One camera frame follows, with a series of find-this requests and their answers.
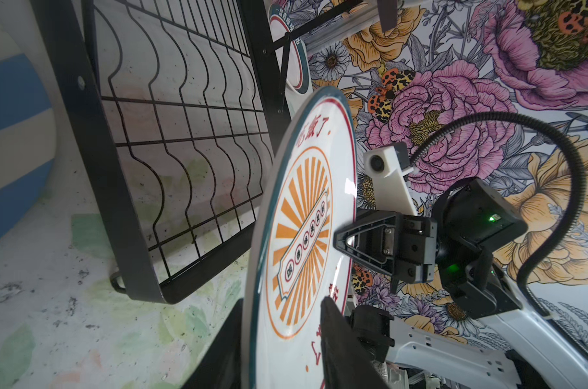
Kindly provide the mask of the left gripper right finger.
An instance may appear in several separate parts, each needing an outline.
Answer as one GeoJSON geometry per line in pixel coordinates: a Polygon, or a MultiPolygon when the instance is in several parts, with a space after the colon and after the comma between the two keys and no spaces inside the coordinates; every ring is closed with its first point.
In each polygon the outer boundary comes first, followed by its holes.
{"type": "Polygon", "coordinates": [[[321,301],[321,359],[325,388],[387,388],[334,300],[321,301]]]}

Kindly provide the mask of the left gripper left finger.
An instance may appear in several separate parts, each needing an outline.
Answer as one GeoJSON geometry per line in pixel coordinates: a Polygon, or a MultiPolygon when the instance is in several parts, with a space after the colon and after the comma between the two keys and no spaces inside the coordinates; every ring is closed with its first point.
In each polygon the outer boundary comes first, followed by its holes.
{"type": "Polygon", "coordinates": [[[240,345],[243,299],[233,306],[214,341],[183,389],[241,388],[240,345]]]}

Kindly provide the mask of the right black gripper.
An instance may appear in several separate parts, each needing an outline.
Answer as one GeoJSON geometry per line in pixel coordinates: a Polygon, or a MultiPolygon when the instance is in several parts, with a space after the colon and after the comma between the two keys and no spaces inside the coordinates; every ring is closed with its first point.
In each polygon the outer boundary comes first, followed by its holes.
{"type": "MultiPolygon", "coordinates": [[[[433,206],[436,254],[442,288],[472,319],[517,311],[523,304],[493,263],[493,252],[527,233],[527,223],[508,201],[479,178],[465,178],[433,206]]],[[[399,260],[403,214],[368,211],[334,233],[334,248],[362,267],[410,281],[399,260]]]]}

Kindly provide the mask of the orange sunburst plate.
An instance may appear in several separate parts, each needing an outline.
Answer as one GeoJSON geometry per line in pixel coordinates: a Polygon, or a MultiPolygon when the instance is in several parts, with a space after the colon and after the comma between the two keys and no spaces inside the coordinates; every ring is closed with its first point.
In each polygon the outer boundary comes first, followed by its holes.
{"type": "Polygon", "coordinates": [[[337,88],[316,90],[274,159],[253,230],[241,328],[245,388],[323,388],[321,303],[346,306],[352,260],[334,233],[355,220],[357,151],[337,88]]]}

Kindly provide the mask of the black wire dish rack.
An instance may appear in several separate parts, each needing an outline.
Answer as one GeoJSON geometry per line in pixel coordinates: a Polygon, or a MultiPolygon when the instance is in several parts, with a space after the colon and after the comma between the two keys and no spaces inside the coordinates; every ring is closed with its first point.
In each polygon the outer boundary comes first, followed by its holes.
{"type": "Polygon", "coordinates": [[[34,1],[117,269],[176,304],[251,246],[291,120],[285,54],[378,17],[345,1],[272,37],[264,1],[34,1]]]}

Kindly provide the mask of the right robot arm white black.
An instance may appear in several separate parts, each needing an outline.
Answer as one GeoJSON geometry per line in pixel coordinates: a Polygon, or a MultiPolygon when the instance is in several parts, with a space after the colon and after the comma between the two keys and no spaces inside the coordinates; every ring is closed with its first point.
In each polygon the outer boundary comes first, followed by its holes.
{"type": "Polygon", "coordinates": [[[452,300],[506,340],[518,358],[420,330],[373,306],[347,318],[359,358],[412,366],[471,388],[588,388],[588,353],[528,301],[493,262],[493,252],[527,232],[527,223],[478,178],[458,181],[417,215],[402,175],[373,176],[376,207],[339,230],[334,246],[393,282],[439,275],[452,300]]]}

